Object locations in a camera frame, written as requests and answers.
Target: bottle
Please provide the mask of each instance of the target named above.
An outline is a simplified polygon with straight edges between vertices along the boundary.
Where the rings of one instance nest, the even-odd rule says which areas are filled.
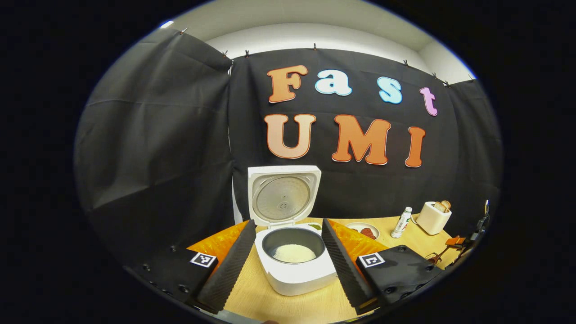
[[[391,236],[393,238],[397,239],[402,236],[402,233],[404,233],[404,230],[408,226],[408,222],[410,222],[411,213],[412,213],[412,207],[406,207],[404,209],[404,212],[402,213],[402,215],[400,215],[400,219],[398,220],[396,227],[391,233]]]

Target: inner pot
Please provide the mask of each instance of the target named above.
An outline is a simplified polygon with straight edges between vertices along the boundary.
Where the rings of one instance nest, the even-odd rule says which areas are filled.
[[[262,248],[272,259],[282,263],[295,264],[291,262],[283,262],[274,258],[274,254],[276,254],[278,247],[287,244],[297,244],[309,248],[312,250],[312,252],[314,252],[314,255],[316,255],[314,259],[317,259],[319,256],[321,256],[326,249],[324,241],[322,241],[322,237],[320,235],[307,229],[298,227],[275,229],[268,233],[268,235],[266,235],[266,237],[264,237],[262,240]]]

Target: rice cooker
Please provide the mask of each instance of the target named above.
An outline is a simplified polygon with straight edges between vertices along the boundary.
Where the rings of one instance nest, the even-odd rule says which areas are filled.
[[[254,244],[268,282],[285,296],[324,288],[336,279],[321,229],[295,223],[308,217],[314,206],[320,170],[313,165],[248,168],[250,218],[267,229],[256,234]],[[305,262],[283,262],[274,255],[287,244],[305,246],[315,257]]]

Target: bread slice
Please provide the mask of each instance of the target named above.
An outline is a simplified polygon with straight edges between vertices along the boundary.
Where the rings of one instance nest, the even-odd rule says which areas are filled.
[[[444,206],[446,206],[446,213],[450,211],[450,208],[452,208],[452,205],[450,204],[450,202],[448,200],[443,200],[442,204]]]
[[[445,213],[447,211],[446,206],[444,206],[441,202],[434,203],[434,207],[442,213]]]

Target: black cloth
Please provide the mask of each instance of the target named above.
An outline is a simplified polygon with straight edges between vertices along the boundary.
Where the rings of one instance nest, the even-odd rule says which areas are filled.
[[[75,141],[77,190],[122,264],[234,224],[231,64],[188,34],[157,29],[110,67],[89,98]]]
[[[296,97],[272,104],[270,70],[304,65],[308,73],[300,76],[299,89],[290,88]],[[335,69],[347,74],[352,93],[326,95],[314,85],[318,72]],[[402,102],[384,102],[377,85],[379,77],[397,80]],[[438,110],[431,116],[420,89],[428,87]],[[476,224],[483,202],[498,195],[501,173],[501,142],[497,124],[487,99],[477,84],[444,84],[433,76],[399,62],[377,56],[341,50],[296,49],[261,52],[233,60],[229,94],[230,146],[234,157],[234,193],[244,219],[249,219],[247,168],[265,165],[316,165],[322,171],[320,188],[310,217],[373,218],[395,216],[406,206],[420,212],[424,202],[448,200],[453,214],[446,226],[451,235],[464,235],[468,224]],[[283,114],[284,143],[298,143],[298,124],[294,116],[312,114],[308,153],[299,159],[283,159],[267,146],[264,117]],[[371,165],[354,158],[347,163],[332,160],[339,138],[334,117],[353,115],[366,132],[374,119],[391,124],[387,134],[386,165]],[[408,128],[422,128],[422,165],[405,165],[411,145]]]

